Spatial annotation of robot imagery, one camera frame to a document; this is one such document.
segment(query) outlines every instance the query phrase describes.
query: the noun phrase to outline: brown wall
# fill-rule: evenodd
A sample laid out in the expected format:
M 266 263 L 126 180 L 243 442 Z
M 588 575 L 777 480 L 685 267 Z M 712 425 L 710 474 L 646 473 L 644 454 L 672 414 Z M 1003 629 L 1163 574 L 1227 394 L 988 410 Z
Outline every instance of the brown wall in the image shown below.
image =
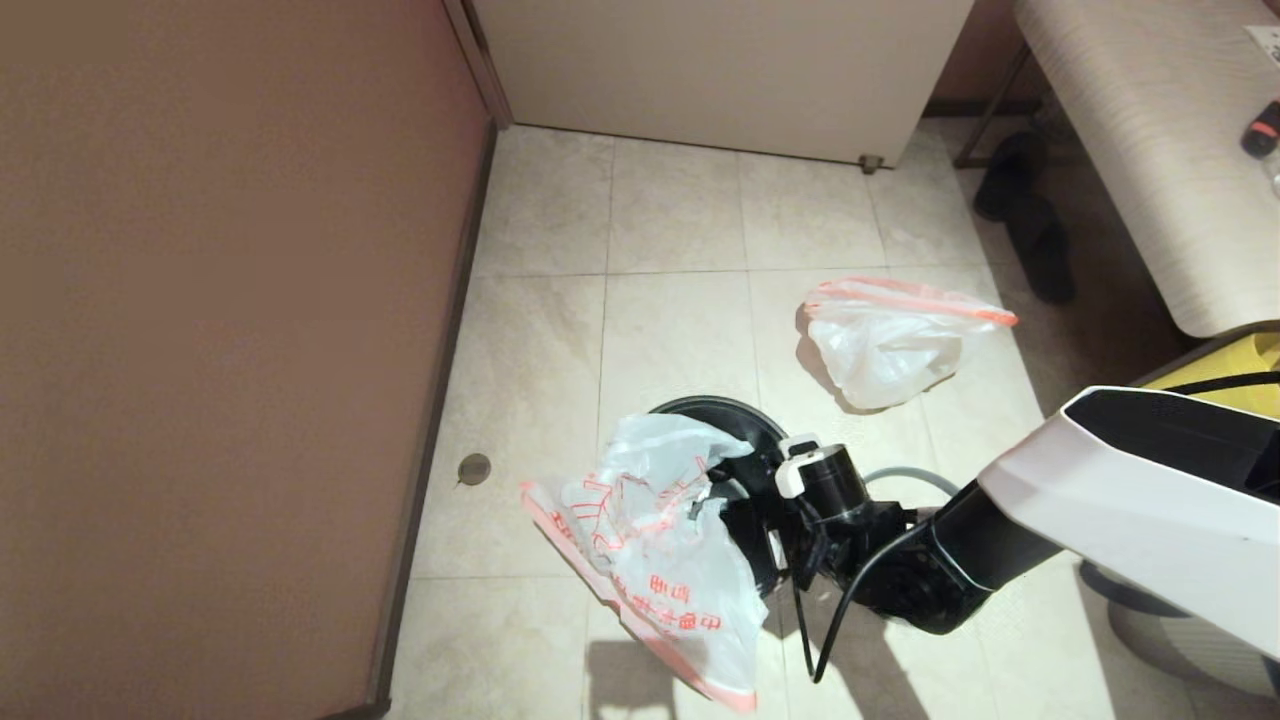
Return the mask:
M 486 117 L 438 0 L 122 17 L 0 70 L 0 717 L 360 705 Z
M 991 99 L 1021 44 L 1023 33 L 1014 20 L 1014 0 L 975 0 L 931 100 Z M 1048 82 L 1032 58 L 1009 92 L 1009 100 L 1034 100 L 1047 87 Z

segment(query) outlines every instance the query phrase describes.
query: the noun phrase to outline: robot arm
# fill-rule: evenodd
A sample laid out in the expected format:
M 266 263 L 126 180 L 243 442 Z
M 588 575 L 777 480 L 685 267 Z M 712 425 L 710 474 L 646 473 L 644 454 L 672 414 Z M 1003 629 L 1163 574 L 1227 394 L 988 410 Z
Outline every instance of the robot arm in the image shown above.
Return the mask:
M 923 516 L 870 500 L 844 446 L 783 438 L 741 404 L 695 397 L 655 411 L 758 450 L 712 479 L 762 594 L 790 577 L 800 610 L 817 574 L 844 589 L 810 664 L 814 682 L 850 602 L 945 634 L 1062 548 L 1280 659 L 1280 423 L 1271 418 L 1171 392 L 1088 388 Z M 808 638 L 804 647 L 808 661 Z
M 1089 388 L 882 556 L 854 601 L 946 633 L 1066 547 L 1280 657 L 1280 423 Z

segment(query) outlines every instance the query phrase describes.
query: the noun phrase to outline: beige floor tile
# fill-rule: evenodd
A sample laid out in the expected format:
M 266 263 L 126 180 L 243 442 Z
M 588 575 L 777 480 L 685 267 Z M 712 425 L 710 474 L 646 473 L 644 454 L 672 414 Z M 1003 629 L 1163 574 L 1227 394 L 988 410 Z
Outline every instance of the beige floor tile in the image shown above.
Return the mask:
M 805 596 L 814 662 L 838 600 L 840 589 L 824 579 Z M 968 628 L 931 635 L 855 606 L 845 615 L 831 664 L 815 685 L 805 669 L 790 598 L 782 603 L 782 625 L 792 717 L 996 717 L 982 646 Z
M 897 168 L 868 178 L 890 265 L 982 263 L 942 138 L 928 126 L 911 136 Z
M 415 575 L 572 575 L 521 507 L 520 483 L 595 466 L 603 305 L 603 277 L 472 281 Z M 461 486 L 472 452 L 493 473 Z
M 969 621 L 982 641 L 1001 717 L 1190 720 L 1181 680 L 1120 646 L 1105 602 L 1061 553 L 1005 585 Z
M 741 270 L 737 155 L 618 138 L 611 273 Z
M 755 652 L 756 710 L 746 717 L 787 717 L 777 596 L 769 598 Z M 618 621 L 608 606 L 593 603 L 588 618 L 584 717 L 590 720 L 731 720 L 744 717 L 708 700 Z
M 861 168 L 739 152 L 753 270 L 884 264 Z
M 984 265 L 893 268 L 895 279 L 959 291 L 998 304 Z M 965 364 L 920 396 L 938 470 L 965 484 L 1043 421 L 1018 343 L 1007 328 L 966 347 Z
M 623 415 L 689 395 L 756 405 L 746 273 L 611 275 L 599 446 Z
M 879 413 L 850 407 L 806 334 L 805 295 L 823 281 L 854 274 L 887 273 L 883 268 L 751 272 L 760 409 L 790 434 L 818 433 L 822 442 L 844 443 L 863 473 L 888 465 L 936 469 L 919 398 Z
M 498 137 L 475 277 L 603 273 L 613 138 L 515 126 Z
M 413 580 L 388 717 L 577 717 L 590 597 L 577 578 Z

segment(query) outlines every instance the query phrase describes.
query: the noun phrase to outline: plastic bag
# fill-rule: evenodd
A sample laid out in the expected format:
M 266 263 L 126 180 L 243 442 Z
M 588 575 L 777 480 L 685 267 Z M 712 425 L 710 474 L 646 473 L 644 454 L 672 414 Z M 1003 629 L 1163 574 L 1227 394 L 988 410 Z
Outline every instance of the plastic bag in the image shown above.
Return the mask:
M 525 483 L 534 521 L 600 600 L 703 694 L 755 708 L 768 610 L 719 518 L 707 469 L 751 445 L 684 415 L 623 418 L 596 473 Z
M 1018 323 L 960 292 L 869 277 L 819 284 L 804 311 L 831 379 L 863 409 L 906 402 L 955 373 L 980 336 Z

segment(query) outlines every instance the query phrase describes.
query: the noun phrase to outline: slipper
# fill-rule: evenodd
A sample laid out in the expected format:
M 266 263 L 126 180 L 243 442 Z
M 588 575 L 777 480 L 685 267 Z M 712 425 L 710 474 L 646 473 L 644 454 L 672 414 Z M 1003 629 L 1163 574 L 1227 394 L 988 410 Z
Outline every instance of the slipper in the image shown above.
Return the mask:
M 1036 297 L 1061 305 L 1075 297 L 1075 282 L 1066 255 L 1066 229 L 1053 205 L 1024 192 L 1005 209 L 1005 228 Z
M 1048 146 L 1038 136 L 1019 132 L 1006 137 L 991 155 L 973 210 L 988 220 L 1004 222 L 1009 204 L 1032 188 L 1046 163 Z

